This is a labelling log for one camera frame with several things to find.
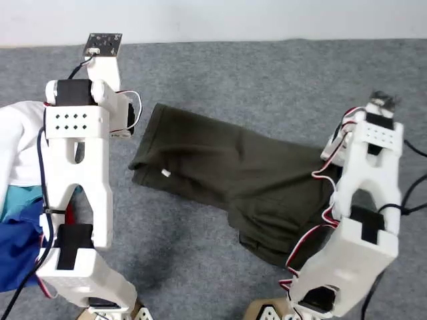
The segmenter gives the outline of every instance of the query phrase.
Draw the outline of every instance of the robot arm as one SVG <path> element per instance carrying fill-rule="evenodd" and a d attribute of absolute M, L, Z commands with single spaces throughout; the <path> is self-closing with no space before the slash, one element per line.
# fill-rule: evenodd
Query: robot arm
<path fill-rule="evenodd" d="M 381 207 L 400 205 L 403 125 L 394 122 L 394 105 L 387 103 L 389 97 L 375 93 L 365 108 L 344 116 L 322 153 L 343 170 L 330 199 L 336 224 L 309 231 L 291 254 L 294 259 L 314 238 L 316 252 L 299 262 L 288 291 L 289 305 L 305 320 L 345 315 L 398 256 L 400 210 Z M 352 205 L 359 189 L 371 194 L 376 212 Z"/>
<path fill-rule="evenodd" d="M 49 206 L 41 216 L 47 239 L 47 215 L 53 221 L 54 246 L 37 276 L 68 301 L 107 319 L 130 320 L 137 305 L 135 287 L 109 268 L 97 249 L 113 237 L 113 197 L 109 186 L 109 138 L 133 133 L 131 101 L 120 90 L 117 53 L 121 35 L 91 34 L 85 48 L 89 79 L 50 81 L 46 86 L 44 155 Z M 84 159 L 75 161 L 77 143 Z M 64 224 L 64 210 L 76 186 L 82 186 L 93 210 L 93 224 Z M 40 257 L 46 248 L 41 248 Z M 151 319 L 146 308 L 138 319 Z"/>

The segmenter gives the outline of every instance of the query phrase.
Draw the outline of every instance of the garment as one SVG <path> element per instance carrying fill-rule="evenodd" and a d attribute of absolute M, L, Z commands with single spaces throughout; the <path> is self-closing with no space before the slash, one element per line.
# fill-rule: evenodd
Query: garment
<path fill-rule="evenodd" d="M 298 239 L 322 222 L 332 192 L 311 176 L 323 164 L 320 153 L 156 105 L 129 168 L 135 183 L 227 210 L 244 247 L 284 266 Z M 325 174 L 336 179 L 337 171 Z"/>
<path fill-rule="evenodd" d="M 28 205 L 41 199 L 41 186 L 18 187 L 10 185 L 7 188 L 6 198 L 3 205 L 3 212 L 0 215 L 0 222 L 19 214 Z"/>
<path fill-rule="evenodd" d="M 40 185 L 36 141 L 44 110 L 44 104 L 36 101 L 0 108 L 0 211 L 9 185 Z M 44 139 L 41 146 L 47 147 Z"/>
<path fill-rule="evenodd" d="M 0 223 L 0 292 L 14 290 L 34 267 L 39 254 L 39 216 L 42 200 L 30 204 Z M 37 284 L 32 276 L 26 286 Z"/>

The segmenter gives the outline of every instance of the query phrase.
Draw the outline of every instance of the cable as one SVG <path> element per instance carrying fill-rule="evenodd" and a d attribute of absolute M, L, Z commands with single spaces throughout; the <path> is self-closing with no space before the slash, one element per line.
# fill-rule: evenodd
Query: cable
<path fill-rule="evenodd" d="M 91 55 L 91 57 L 88 60 L 82 61 L 76 68 L 74 68 L 74 70 L 71 72 L 71 74 L 68 76 L 68 80 L 74 78 L 74 76 L 77 74 L 77 72 L 79 72 L 79 70 L 84 66 L 87 65 L 94 57 L 96 56 L 96 54 Z"/>
<path fill-rule="evenodd" d="M 384 275 L 384 272 L 386 272 L 385 270 L 383 272 L 381 272 L 377 278 L 374 281 L 374 284 L 371 286 L 371 289 L 369 290 L 368 295 L 366 296 L 365 301 L 363 302 L 363 306 L 362 306 L 362 314 L 360 316 L 361 320 L 365 320 L 365 315 L 366 315 L 366 310 L 369 306 L 369 302 L 371 301 L 372 296 L 375 293 L 376 288 L 378 287 L 378 284 L 380 283 L 382 276 Z"/>
<path fill-rule="evenodd" d="M 286 260 L 285 266 L 297 278 L 300 275 L 299 271 L 296 271 L 295 269 L 293 269 L 292 267 L 290 267 L 289 264 L 291 263 L 292 259 L 296 256 L 296 253 L 300 249 L 302 243 L 308 238 L 308 236 L 311 235 L 315 230 L 317 230 L 317 229 L 319 229 L 321 227 L 329 227 L 329 228 L 332 228 L 332 229 L 336 229 L 335 225 L 330 225 L 330 224 L 327 224 L 327 223 L 324 223 L 322 225 L 316 225 L 315 227 L 312 227 L 309 231 L 307 231 L 306 233 L 304 233 L 304 235 L 300 238 L 300 240 L 298 240 L 298 242 L 296 243 L 295 247 L 292 249 L 292 252 L 290 253 L 290 255 L 288 257 L 288 260 Z"/>
<path fill-rule="evenodd" d="M 415 152 L 415 153 L 417 153 L 417 154 L 419 154 L 419 155 L 421 155 L 422 157 L 426 157 L 427 158 L 427 153 L 425 153 L 425 152 L 422 152 L 422 151 L 420 151 L 420 150 L 418 150 L 417 148 L 415 148 L 412 144 L 411 144 L 411 142 L 409 142 L 408 140 L 403 140 L 403 142 L 405 143 L 405 145 L 409 148 L 409 149 L 411 149 L 411 150 L 413 150 L 413 152 Z"/>
<path fill-rule="evenodd" d="M 134 95 L 136 95 L 138 98 L 138 103 L 139 103 L 139 111 L 138 111 L 138 116 L 136 117 L 135 122 L 133 122 L 132 125 L 130 125 L 127 128 L 116 129 L 116 130 L 110 131 L 110 133 L 119 132 L 119 131 L 123 131 L 123 130 L 129 130 L 129 129 L 132 129 L 133 127 L 135 127 L 137 125 L 137 123 L 139 122 L 139 119 L 141 119 L 141 114 L 142 114 L 142 109 L 143 109 L 142 101 L 141 101 L 141 95 L 139 95 L 139 93 L 137 91 L 135 91 L 135 90 L 123 90 L 123 91 L 117 91 L 116 93 L 119 95 L 124 94 L 124 93 L 133 93 Z"/>
<path fill-rule="evenodd" d="M 289 299 L 289 302 L 292 302 L 291 294 L 289 293 L 289 291 L 288 291 L 288 299 Z M 300 317 L 300 320 L 304 320 L 304 318 L 302 317 L 302 314 L 295 307 L 292 307 L 292 309 L 295 311 L 298 317 Z"/>
<path fill-rule="evenodd" d="M 102 315 L 102 314 L 100 314 L 100 313 L 98 313 L 98 312 L 95 312 L 95 314 L 96 314 L 98 317 L 101 317 L 102 319 L 110 320 L 110 319 L 108 319 L 106 316 L 104 316 L 104 315 Z"/>
<path fill-rule="evenodd" d="M 44 132 L 44 127 L 42 127 L 39 130 L 39 135 L 37 136 L 37 154 L 39 156 L 39 166 L 40 166 L 40 180 L 41 180 L 41 190 L 42 190 L 42 194 L 43 194 L 43 202 L 45 205 L 48 204 L 48 200 L 47 200 L 47 194 L 46 194 L 46 185 L 45 185 L 45 169 L 43 166 L 43 156 L 41 154 L 41 136 Z M 38 268 L 40 268 L 40 266 L 45 262 L 47 255 L 49 254 L 50 249 L 52 248 L 52 244 L 53 244 L 53 223 L 52 223 L 52 217 L 50 215 L 46 215 L 46 219 L 47 219 L 47 225 L 49 227 L 49 235 L 50 238 L 46 244 L 46 249 L 44 250 L 40 260 L 34 265 L 34 267 L 32 268 L 32 270 L 30 270 L 30 272 L 28 272 L 28 274 L 24 277 L 24 279 L 21 281 L 21 283 L 19 284 L 18 288 L 16 289 L 15 293 L 12 296 L 12 299 L 10 300 L 9 304 L 6 307 L 6 310 L 4 312 L 4 314 L 1 316 L 0 320 L 6 320 L 6 318 L 9 316 L 13 306 L 15 305 L 16 300 L 18 299 L 19 295 L 22 292 L 22 289 L 24 288 L 25 284 L 27 283 L 27 281 L 29 280 L 29 278 L 31 278 L 35 272 L 38 270 Z"/>

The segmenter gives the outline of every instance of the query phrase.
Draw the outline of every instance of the white wire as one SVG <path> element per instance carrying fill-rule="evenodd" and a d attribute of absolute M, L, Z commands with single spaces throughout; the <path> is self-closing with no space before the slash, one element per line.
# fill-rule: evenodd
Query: white wire
<path fill-rule="evenodd" d="M 352 115 L 352 114 L 354 114 L 354 113 L 356 113 L 356 112 L 358 112 L 358 111 L 361 111 L 361 110 L 365 110 L 365 107 L 357 107 L 357 108 L 354 108 L 353 110 L 349 110 L 349 111 L 347 111 L 347 112 L 344 114 L 343 118 L 347 118 L 347 117 L 349 117 L 350 115 Z"/>
<path fill-rule="evenodd" d="M 313 232 L 314 230 L 316 230 L 316 229 L 318 229 L 318 228 L 320 228 L 320 227 L 329 227 L 329 228 L 333 228 L 333 229 L 335 229 L 335 227 L 333 226 L 333 225 L 327 225 L 327 224 L 325 224 L 325 225 L 316 225 L 316 226 L 314 226 L 314 227 L 312 227 L 309 231 L 307 231 L 306 233 L 304 233 L 304 235 L 301 237 L 301 239 L 300 240 L 298 240 L 298 242 L 296 243 L 296 245 L 295 245 L 295 247 L 292 249 L 292 252 L 291 252 L 291 254 L 289 255 L 289 257 L 288 257 L 288 260 L 286 260 L 286 267 L 290 270 L 290 271 L 292 271 L 293 273 L 295 273 L 296 275 L 299 275 L 300 274 L 300 272 L 299 271 L 296 271 L 295 269 L 293 269 L 292 267 L 290 267 L 289 265 L 288 265 L 288 263 L 290 262 L 290 259 L 293 259 L 294 257 L 294 253 L 295 253 L 295 250 L 297 250 L 297 249 L 299 249 L 299 246 L 300 246 L 300 244 L 301 243 L 303 243 L 305 240 L 306 240 L 306 237 L 311 233 L 311 232 Z"/>
<path fill-rule="evenodd" d="M 141 95 L 139 95 L 139 93 L 135 90 L 123 90 L 123 91 L 119 91 L 117 92 L 118 95 L 124 94 L 124 93 L 133 93 L 134 95 L 137 96 L 138 98 L 138 103 L 139 103 L 139 111 L 138 111 L 138 116 L 135 119 L 135 122 L 133 122 L 132 125 L 130 125 L 127 128 L 123 128 L 123 129 L 116 129 L 113 131 L 110 131 L 110 133 L 116 133 L 116 132 L 120 132 L 123 130 L 129 130 L 132 129 L 133 127 L 135 127 L 137 125 L 137 123 L 139 122 L 139 119 L 141 119 L 141 114 L 142 114 L 142 100 L 141 100 Z"/>

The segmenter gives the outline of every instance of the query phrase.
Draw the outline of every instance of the dark green pants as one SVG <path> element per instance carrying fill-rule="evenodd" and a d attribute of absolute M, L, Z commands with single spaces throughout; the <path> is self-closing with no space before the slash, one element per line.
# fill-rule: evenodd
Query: dark green pants
<path fill-rule="evenodd" d="M 331 193 L 327 182 L 311 177 L 322 166 L 320 153 L 156 105 L 129 168 L 135 183 L 228 211 L 244 247 L 284 266 L 296 241 L 322 221 Z M 326 174 L 336 178 L 336 167 Z"/>

